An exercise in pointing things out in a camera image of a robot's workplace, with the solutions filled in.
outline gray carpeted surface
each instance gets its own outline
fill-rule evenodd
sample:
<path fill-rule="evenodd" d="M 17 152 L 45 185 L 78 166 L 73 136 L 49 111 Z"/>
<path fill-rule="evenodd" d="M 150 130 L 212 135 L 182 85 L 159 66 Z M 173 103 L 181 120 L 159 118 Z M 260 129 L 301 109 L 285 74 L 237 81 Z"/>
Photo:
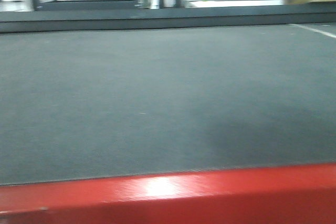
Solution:
<path fill-rule="evenodd" d="M 335 42 L 291 26 L 0 35 L 0 183 L 335 161 Z"/>

